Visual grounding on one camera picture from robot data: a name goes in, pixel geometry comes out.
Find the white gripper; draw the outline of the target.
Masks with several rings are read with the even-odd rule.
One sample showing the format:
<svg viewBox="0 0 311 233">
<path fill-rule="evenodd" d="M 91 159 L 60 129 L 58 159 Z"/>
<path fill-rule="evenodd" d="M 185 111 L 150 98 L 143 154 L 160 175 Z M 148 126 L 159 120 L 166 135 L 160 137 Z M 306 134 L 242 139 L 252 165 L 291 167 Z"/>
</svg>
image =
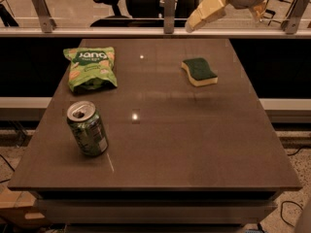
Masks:
<svg viewBox="0 0 311 233">
<path fill-rule="evenodd" d="M 266 0 L 202 0 L 188 17 L 185 29 L 191 33 L 200 29 L 206 23 L 213 22 L 225 16 L 225 7 L 229 3 L 235 9 L 250 8 L 254 20 L 261 20 L 266 10 Z"/>
</svg>

